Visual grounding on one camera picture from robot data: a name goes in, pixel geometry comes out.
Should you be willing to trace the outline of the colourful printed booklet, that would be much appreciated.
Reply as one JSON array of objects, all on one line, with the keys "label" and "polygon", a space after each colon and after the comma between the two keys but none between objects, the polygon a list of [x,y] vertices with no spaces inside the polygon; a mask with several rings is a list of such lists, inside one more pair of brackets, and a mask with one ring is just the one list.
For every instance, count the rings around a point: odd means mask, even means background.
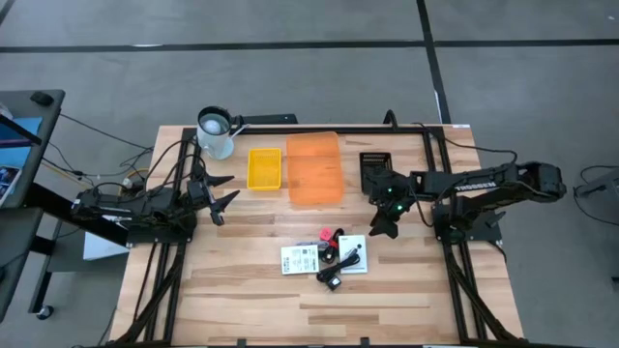
[{"label": "colourful printed booklet", "polygon": [[22,170],[17,167],[0,166],[0,205],[7,199],[15,188]]}]

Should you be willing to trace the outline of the black aluminium table frame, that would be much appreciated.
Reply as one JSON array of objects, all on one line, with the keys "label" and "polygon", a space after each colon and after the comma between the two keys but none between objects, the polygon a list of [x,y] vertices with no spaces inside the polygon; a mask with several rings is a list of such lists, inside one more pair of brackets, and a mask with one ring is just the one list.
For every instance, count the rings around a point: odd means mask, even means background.
[{"label": "black aluminium table frame", "polygon": [[359,154],[387,152],[396,171],[477,169],[470,129],[442,126],[446,144],[412,125],[334,126],[344,192],[332,206],[297,206],[287,187],[247,188],[248,153],[286,146],[289,126],[252,126],[235,138],[229,159],[209,160],[215,176],[234,176],[216,195],[240,193],[224,225],[198,216],[180,276],[178,299],[163,302],[149,328],[174,345],[352,345],[456,343],[483,332],[467,299],[455,302],[444,250],[427,226],[428,204],[404,215],[396,239],[368,237],[368,272],[344,275],[331,291],[313,275],[283,275],[280,250],[314,240],[323,227],[367,235],[374,208],[361,191]]}]

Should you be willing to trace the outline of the yellow plastic basket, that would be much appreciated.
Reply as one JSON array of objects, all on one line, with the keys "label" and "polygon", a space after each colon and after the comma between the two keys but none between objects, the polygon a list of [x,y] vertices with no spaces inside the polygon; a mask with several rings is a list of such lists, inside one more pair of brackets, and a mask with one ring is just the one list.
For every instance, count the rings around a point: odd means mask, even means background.
[{"label": "yellow plastic basket", "polygon": [[277,190],[281,185],[281,149],[254,148],[248,155],[247,188]]}]

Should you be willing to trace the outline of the grey side desk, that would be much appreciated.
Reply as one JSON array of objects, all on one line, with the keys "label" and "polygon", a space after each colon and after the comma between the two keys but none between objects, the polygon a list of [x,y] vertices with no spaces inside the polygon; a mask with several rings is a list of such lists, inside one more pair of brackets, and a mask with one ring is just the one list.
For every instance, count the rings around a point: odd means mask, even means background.
[{"label": "grey side desk", "polygon": [[28,189],[34,183],[66,96],[66,92],[61,89],[42,90],[42,93],[48,94],[53,98],[53,103],[50,106],[43,106],[30,100],[34,93],[35,90],[0,91],[0,102],[9,108],[16,119],[32,117],[40,117],[42,119],[36,133],[42,144],[31,147],[25,160],[22,174],[16,182],[14,192],[4,202],[4,208],[19,208],[23,205]]}]

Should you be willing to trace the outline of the black cart frame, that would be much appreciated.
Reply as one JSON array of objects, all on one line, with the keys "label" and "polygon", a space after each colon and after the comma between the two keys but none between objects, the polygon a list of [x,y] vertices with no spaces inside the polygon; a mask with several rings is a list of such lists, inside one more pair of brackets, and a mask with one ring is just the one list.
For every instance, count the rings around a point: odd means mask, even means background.
[{"label": "black cart frame", "polygon": [[34,293],[29,313],[36,313],[42,305],[48,285],[54,273],[90,272],[95,266],[79,261],[83,251],[84,233],[90,232],[112,243],[124,247],[128,239],[127,230],[103,217],[78,217],[74,214],[73,202],[52,190],[32,184],[24,203],[19,209],[34,209],[57,219],[50,239],[39,237],[33,232],[28,245],[30,251],[44,256],[44,263]]}]

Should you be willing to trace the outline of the orange translucent bin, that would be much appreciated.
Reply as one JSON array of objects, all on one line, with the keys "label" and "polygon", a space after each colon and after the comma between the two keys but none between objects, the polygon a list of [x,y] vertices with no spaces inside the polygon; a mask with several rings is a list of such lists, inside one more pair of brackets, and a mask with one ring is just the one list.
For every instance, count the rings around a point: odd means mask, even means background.
[{"label": "orange translucent bin", "polygon": [[298,206],[340,203],[343,192],[339,136],[334,131],[286,137],[287,187]]}]

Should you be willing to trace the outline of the black flat bar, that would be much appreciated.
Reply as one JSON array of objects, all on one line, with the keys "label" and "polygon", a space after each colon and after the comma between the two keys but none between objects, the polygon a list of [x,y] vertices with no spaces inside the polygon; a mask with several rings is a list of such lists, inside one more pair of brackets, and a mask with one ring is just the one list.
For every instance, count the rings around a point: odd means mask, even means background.
[{"label": "black flat bar", "polygon": [[295,114],[240,115],[241,124],[250,125],[297,125]]}]

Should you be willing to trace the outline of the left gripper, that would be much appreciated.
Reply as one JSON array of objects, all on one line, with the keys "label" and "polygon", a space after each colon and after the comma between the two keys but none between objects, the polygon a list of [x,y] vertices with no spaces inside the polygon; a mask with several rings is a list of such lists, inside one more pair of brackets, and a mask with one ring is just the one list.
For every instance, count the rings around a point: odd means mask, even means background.
[{"label": "left gripper", "polygon": [[187,195],[190,204],[195,210],[209,208],[212,222],[217,226],[224,225],[221,214],[240,191],[235,190],[226,196],[216,198],[211,192],[210,187],[218,187],[233,179],[234,176],[211,176],[200,164],[194,164],[192,166],[191,178],[187,184]]}]

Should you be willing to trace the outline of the clear measuring cup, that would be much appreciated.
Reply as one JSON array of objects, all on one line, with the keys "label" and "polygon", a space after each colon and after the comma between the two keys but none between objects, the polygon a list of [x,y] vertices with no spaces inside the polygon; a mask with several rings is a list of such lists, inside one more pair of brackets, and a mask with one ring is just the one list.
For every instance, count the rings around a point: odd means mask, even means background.
[{"label": "clear measuring cup", "polygon": [[197,142],[210,158],[225,160],[232,155],[231,126],[230,114],[219,106],[207,106],[198,113]]}]

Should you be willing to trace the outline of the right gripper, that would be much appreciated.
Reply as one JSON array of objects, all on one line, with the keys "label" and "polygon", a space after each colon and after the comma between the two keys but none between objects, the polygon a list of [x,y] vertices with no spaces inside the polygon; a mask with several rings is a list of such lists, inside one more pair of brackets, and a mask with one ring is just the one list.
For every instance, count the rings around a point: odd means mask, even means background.
[{"label": "right gripper", "polygon": [[417,202],[409,177],[394,171],[371,169],[363,174],[363,192],[370,200],[379,199],[379,210],[370,222],[369,235],[398,236],[398,221]]}]

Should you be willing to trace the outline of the black floor stand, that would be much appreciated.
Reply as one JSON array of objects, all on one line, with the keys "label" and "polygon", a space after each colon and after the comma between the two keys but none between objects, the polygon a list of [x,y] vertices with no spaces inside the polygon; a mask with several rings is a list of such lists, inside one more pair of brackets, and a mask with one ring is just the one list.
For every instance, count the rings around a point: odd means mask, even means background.
[{"label": "black floor stand", "polygon": [[[585,173],[591,169],[608,169],[608,172],[598,178],[593,179],[592,181],[587,181],[585,179]],[[579,172],[579,176],[580,179],[583,181],[583,185],[573,187],[573,200],[576,204],[576,207],[586,217],[591,218],[594,221],[619,227],[619,222],[595,217],[589,214],[579,203],[580,198],[586,198],[590,194],[598,191],[611,192],[619,199],[619,165],[590,165],[581,169]]]}]

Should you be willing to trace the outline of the white box with product picture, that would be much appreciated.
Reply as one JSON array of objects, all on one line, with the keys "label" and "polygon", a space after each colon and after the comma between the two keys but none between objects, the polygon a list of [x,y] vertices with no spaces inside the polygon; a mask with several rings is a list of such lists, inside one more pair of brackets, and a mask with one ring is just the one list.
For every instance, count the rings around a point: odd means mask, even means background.
[{"label": "white box with product picture", "polygon": [[360,260],[355,265],[341,270],[343,274],[366,274],[368,272],[368,248],[365,235],[343,235],[339,237],[339,261],[344,261],[353,251]]}]

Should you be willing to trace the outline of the black plastic basket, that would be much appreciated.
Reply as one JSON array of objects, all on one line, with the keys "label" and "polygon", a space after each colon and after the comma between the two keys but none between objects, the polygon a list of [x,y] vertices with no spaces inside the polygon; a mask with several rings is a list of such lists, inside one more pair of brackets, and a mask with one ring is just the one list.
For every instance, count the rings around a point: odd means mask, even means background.
[{"label": "black plastic basket", "polygon": [[392,157],[386,152],[362,152],[359,154],[361,178],[375,168],[392,170]]}]

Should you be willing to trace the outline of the blue sheet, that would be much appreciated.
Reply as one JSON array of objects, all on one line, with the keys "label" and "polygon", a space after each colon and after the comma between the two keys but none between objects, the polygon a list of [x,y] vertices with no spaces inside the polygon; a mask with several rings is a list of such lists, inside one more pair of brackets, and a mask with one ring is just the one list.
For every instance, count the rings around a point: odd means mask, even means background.
[{"label": "blue sheet", "polygon": [[[42,118],[18,118],[15,122],[26,130],[36,134],[42,123]],[[30,147],[0,148],[0,166],[22,168],[30,153]]]}]

